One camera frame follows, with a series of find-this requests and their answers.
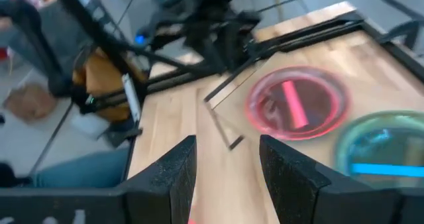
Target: pink marker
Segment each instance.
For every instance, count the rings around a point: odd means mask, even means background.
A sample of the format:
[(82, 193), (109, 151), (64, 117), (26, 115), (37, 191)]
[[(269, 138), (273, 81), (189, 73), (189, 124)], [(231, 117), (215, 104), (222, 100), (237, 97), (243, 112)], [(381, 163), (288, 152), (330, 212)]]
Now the pink marker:
[(300, 102), (299, 95), (294, 88), (293, 81), (286, 81), (282, 83), (283, 91), (287, 97), (287, 103), (289, 105), (291, 117), (293, 119), (294, 127), (296, 129), (302, 128), (309, 124), (307, 120), (305, 110)]

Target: wooden table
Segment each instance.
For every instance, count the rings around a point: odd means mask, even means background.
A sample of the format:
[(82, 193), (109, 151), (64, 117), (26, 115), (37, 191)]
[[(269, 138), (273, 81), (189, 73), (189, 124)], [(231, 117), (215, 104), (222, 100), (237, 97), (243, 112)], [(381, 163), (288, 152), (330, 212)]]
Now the wooden table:
[[(347, 2), (332, 5), (264, 28), (256, 33), (256, 38), (259, 41), (267, 40), (332, 19), (354, 9)], [(360, 52), (351, 52), (350, 48), (369, 46), (360, 33), (335, 39), (330, 46), (304, 48), (303, 54), (298, 54), (297, 57), (311, 59), (328, 52), (331, 46), (344, 49), (346, 53), (335, 58), (339, 59), (341, 64), (346, 64), (342, 69), (350, 72), (352, 76), (363, 77), (380, 84), (386, 82), (403, 92), (421, 97), (424, 88), (413, 75), (400, 66), (384, 65), (385, 62), (393, 63), (393, 59), (387, 54), (378, 54), (378, 62), (381, 65), (379, 72), (364, 71), (361, 70), (361, 66), (351, 66), (346, 62), (361, 56)], [(196, 58), (188, 54), (181, 60), (190, 63), (195, 62)], [(152, 76), (157, 76), (167, 69), (168, 67), (161, 65), (155, 66)], [(222, 101), (226, 94), (234, 90), (253, 71), (254, 69), (244, 71), (231, 85), (214, 97), (212, 104)], [(233, 151), (229, 151), (202, 101), (208, 91), (217, 87), (223, 80), (224, 78), (212, 76), (151, 95), (146, 99), (141, 117), (144, 132), (136, 140), (128, 178), (145, 169), (186, 136), (196, 134), (197, 181), (191, 219), (196, 223), (211, 224), (278, 223), (262, 175), (258, 144), (252, 144), (248, 139), (244, 139)], [(237, 135), (230, 129), (226, 129), (225, 132), (230, 136)]]

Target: jeans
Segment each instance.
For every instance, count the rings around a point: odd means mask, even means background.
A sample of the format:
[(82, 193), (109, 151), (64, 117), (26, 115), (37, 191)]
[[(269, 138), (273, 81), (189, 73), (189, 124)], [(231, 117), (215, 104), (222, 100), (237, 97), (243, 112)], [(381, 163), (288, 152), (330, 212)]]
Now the jeans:
[(121, 183), (128, 148), (98, 152), (46, 168), (26, 188), (112, 188)]

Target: gray floor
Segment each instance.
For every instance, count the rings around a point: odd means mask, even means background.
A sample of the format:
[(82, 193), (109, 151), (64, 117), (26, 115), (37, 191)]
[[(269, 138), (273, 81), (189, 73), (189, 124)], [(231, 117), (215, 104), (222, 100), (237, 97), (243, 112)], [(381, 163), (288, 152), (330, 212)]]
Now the gray floor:
[[(284, 11), (283, 20), (304, 15), (309, 11), (341, 1), (351, 2), (359, 11), (369, 16), (386, 30), (409, 19), (380, 0), (297, 0), (282, 5)], [(424, 0), (398, 1), (424, 14)], [(155, 10), (150, 0), (102, 0), (102, 2), (112, 14), (112, 17), (119, 22), (121, 30), (129, 40), (134, 38), (138, 28), (148, 23), (151, 14)], [(274, 0), (234, 0), (232, 2), (234, 8), (239, 11), (243, 9), (260, 10), (271, 6), (273, 3)], [(264, 11), (262, 16), (263, 20), (256, 29), (280, 22), (276, 8)], [(187, 49), (182, 48), (181, 44), (181, 41), (179, 41), (165, 47), (161, 52), (169, 56), (183, 54), (187, 52)], [(416, 52), (424, 52), (424, 37), (419, 40)], [(30, 71), (31, 69), (28, 66), (23, 66), (15, 70), (12, 76), (0, 73), (0, 98), (4, 97), (9, 89), (21, 83), (23, 79), (28, 79), (27, 77), (34, 76), (37, 79), (42, 79), (36, 72)], [(64, 121), (64, 125), (58, 132), (57, 137), (46, 148), (51, 134), (63, 117), (68, 105), (69, 101), (62, 101), (54, 114), (47, 120), (33, 125), (22, 124), (6, 113), (8, 123), (0, 129), (2, 141), (0, 143), (0, 160), (8, 160), (18, 173), (27, 174), (33, 169), (36, 162), (39, 169), (65, 160), (71, 160), (84, 154), (99, 150), (109, 150), (110, 148), (103, 140), (91, 140), (70, 125), (70, 118), (78, 112), (75, 107), (70, 111), (70, 115)]]

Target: blue light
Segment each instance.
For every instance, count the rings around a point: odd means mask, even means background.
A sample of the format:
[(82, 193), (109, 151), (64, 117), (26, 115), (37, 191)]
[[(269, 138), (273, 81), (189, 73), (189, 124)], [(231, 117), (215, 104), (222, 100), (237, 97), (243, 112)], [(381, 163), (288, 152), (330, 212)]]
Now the blue light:
[(391, 164), (353, 164), (352, 172), (356, 174), (377, 174), (424, 178), (424, 167)]
[(144, 42), (144, 36), (143, 35), (135, 36), (135, 42), (138, 44), (142, 44)]

